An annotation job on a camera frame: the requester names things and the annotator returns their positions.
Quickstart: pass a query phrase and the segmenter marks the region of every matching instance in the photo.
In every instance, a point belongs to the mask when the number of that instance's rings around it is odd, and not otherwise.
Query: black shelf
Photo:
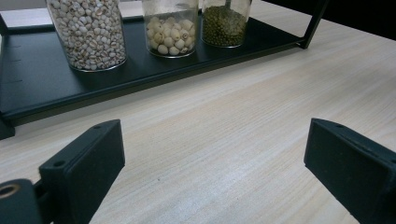
[[[310,24],[320,16],[314,15]],[[198,39],[192,55],[167,59],[147,51],[142,17],[123,23],[126,63],[97,73],[68,66],[53,27],[6,29],[0,58],[0,139],[12,136],[13,127],[23,123],[282,50],[304,49],[316,29],[308,33],[308,26],[305,37],[299,37],[249,18],[242,46],[216,48]]]

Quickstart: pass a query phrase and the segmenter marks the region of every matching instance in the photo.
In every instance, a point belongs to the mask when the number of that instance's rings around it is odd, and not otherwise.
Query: dark background
[[[312,14],[318,0],[265,2]],[[323,19],[396,40],[396,7],[391,6],[390,0],[330,0]]]

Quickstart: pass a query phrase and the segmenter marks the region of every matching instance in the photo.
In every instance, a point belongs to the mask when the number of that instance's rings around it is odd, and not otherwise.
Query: clear container
[[[241,46],[250,13],[251,0],[204,0],[202,40],[212,46]]]
[[[119,0],[46,0],[69,65],[103,71],[126,61]]]
[[[178,58],[195,52],[198,0],[142,0],[147,49]]]

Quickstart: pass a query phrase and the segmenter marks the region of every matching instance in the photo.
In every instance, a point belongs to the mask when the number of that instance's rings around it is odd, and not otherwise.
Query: light wood surface
[[[302,35],[309,16],[253,1]],[[37,168],[96,123],[120,119],[126,166],[92,223],[357,223],[304,167],[311,118],[396,149],[396,42],[322,21],[291,49],[16,128],[0,182]]]

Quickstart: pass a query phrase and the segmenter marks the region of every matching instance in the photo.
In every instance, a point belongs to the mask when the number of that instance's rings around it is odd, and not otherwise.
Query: jar with white beans
[[[198,0],[142,0],[142,6],[151,54],[178,58],[195,52]]]
[[[47,0],[69,65],[103,71],[126,61],[119,0]]]

